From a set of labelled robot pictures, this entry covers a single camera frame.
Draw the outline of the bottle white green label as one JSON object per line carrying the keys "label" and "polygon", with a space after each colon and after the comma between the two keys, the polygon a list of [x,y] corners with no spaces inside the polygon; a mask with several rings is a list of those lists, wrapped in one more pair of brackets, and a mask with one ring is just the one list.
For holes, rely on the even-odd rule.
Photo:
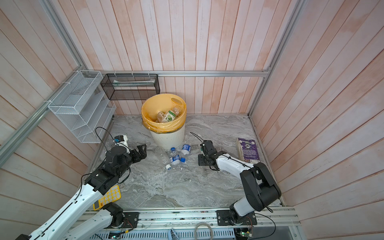
{"label": "bottle white green label", "polygon": [[177,115],[173,111],[168,111],[162,116],[161,123],[169,123],[175,120]]}

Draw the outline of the bottle with orange cap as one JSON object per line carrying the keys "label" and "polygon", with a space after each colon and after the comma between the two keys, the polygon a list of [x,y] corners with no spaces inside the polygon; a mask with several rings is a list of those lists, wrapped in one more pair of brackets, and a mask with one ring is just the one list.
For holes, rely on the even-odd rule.
{"label": "bottle with orange cap", "polygon": [[175,117],[178,117],[182,114],[183,108],[181,106],[175,106],[172,108],[172,112],[174,113]]}

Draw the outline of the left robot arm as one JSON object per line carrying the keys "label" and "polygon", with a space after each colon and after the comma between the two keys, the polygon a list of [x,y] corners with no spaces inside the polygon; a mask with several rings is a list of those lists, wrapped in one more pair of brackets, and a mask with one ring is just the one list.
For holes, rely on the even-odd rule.
{"label": "left robot arm", "polygon": [[131,165],[147,157],[147,146],[139,145],[129,149],[124,144],[118,144],[106,152],[102,163],[82,181],[80,189],[59,209],[49,220],[29,235],[21,234],[19,240],[82,240],[88,238],[106,227],[120,229],[125,225],[123,209],[115,203],[102,207],[91,219],[77,227],[73,224],[97,200],[103,197],[113,186],[119,184],[119,179]]}

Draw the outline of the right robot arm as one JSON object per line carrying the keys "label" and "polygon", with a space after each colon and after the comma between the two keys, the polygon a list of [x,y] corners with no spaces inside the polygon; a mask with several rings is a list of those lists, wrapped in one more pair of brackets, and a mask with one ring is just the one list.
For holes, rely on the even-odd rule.
{"label": "right robot arm", "polygon": [[204,140],[200,147],[202,153],[198,155],[199,166],[209,167],[212,171],[225,171],[237,177],[241,180],[245,193],[228,210],[217,211],[218,225],[256,224],[253,217],[255,212],[269,209],[269,205],[282,196],[265,164],[246,163],[224,151],[217,151],[210,140]]}

